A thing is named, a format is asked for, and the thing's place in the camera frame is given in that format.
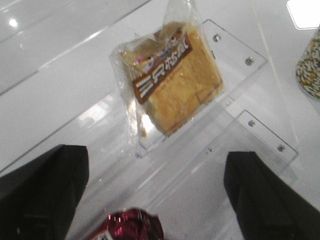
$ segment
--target red foil wrapper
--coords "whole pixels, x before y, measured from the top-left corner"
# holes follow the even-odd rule
[[[110,214],[88,240],[164,240],[158,216],[139,208]]]

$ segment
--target transparent plastic packaging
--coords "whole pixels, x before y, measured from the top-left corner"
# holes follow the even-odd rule
[[[111,55],[137,155],[174,134],[224,88],[192,0],[171,0],[154,34]]]

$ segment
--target white table surface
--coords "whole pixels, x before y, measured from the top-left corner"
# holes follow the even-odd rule
[[[148,13],[149,23],[135,19],[142,25],[130,17],[126,24],[113,24],[143,3],[124,0],[121,8],[118,2],[0,3],[1,168],[116,89],[109,54],[124,39],[134,38],[129,31],[125,34],[126,28],[143,35],[162,24],[167,1],[151,1],[159,8]],[[255,84],[227,110],[233,116],[249,110],[298,151],[291,165],[298,177],[293,188],[320,210],[320,102],[304,94],[295,78],[295,65],[315,29],[296,29],[286,0],[196,4],[203,20],[213,19],[268,58],[268,65],[254,76]],[[9,24],[12,19],[17,26]],[[274,89],[281,98],[270,101]],[[284,117],[276,118],[277,113]]]

